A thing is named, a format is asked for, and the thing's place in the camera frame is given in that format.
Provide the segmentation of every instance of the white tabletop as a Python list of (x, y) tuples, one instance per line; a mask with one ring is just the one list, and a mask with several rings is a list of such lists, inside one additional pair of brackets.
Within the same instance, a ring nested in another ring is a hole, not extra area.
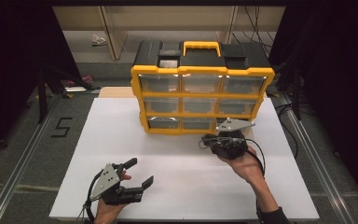
[[(319, 218), (268, 98), (259, 109), (252, 133), (246, 137), (253, 137), (262, 147), (266, 180), (286, 216), (292, 220)], [(140, 203), (132, 203), (120, 213), (119, 220), (257, 219), (251, 187), (209, 148), (200, 149), (200, 138), (201, 134), (145, 133), (136, 98), (96, 98), (49, 216), (76, 219), (92, 178), (109, 162), (137, 158), (138, 164), (128, 171), (132, 180), (121, 185), (140, 187), (151, 175), (154, 184)], [(96, 204), (92, 206), (94, 215)]]

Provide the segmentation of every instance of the human hand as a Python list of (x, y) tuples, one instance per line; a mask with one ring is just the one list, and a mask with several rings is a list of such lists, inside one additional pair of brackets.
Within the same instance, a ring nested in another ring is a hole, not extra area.
[[(257, 155), (256, 151), (251, 146), (248, 146), (248, 150)], [(234, 160), (228, 160), (222, 157), (218, 158), (231, 166), (235, 174), (245, 179), (246, 182), (250, 184), (264, 179), (259, 163), (249, 153), (245, 152), (241, 157)]]
[[(129, 180), (130, 175), (126, 175), (127, 171), (121, 173), (121, 179)], [(111, 224), (115, 221), (118, 214), (123, 210), (127, 204), (109, 205), (103, 202), (102, 199), (98, 201), (97, 215), (95, 216), (95, 224)]]

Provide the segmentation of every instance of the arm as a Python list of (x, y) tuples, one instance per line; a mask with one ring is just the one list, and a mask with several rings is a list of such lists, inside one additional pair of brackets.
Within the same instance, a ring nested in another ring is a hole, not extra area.
[[(123, 171), (121, 178), (125, 180), (131, 179), (130, 175), (126, 175), (126, 171)], [(95, 216), (94, 224), (111, 224), (113, 223), (118, 214), (127, 206), (126, 204), (108, 205), (103, 200), (98, 201), (97, 215)]]
[[(248, 147), (248, 149), (256, 155), (256, 151), (252, 147)], [(277, 202), (275, 201), (274, 196), (269, 190), (269, 186), (264, 179), (264, 176), (255, 158), (253, 158), (248, 153), (245, 153), (243, 156), (235, 160), (227, 160), (220, 157), (219, 159), (230, 165), (238, 176), (245, 179), (246, 182), (251, 185), (259, 203), (263, 220), (269, 215), (283, 216), (283, 222), (275, 221), (272, 223), (289, 223), (287, 218), (284, 216), (282, 209), (280, 209)]]

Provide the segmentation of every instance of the yellow storage organizer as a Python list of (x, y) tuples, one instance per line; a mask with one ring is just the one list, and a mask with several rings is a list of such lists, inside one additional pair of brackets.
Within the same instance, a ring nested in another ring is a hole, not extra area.
[(147, 133), (215, 133), (227, 118), (252, 121), (274, 76), (257, 43), (144, 41), (131, 86)]

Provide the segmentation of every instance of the yellow carrying handle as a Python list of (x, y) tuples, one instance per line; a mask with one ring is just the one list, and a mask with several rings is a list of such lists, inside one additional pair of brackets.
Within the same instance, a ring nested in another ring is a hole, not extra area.
[(216, 49), (217, 56), (220, 57), (220, 46), (213, 41), (185, 41), (183, 44), (183, 56), (186, 56), (187, 49)]

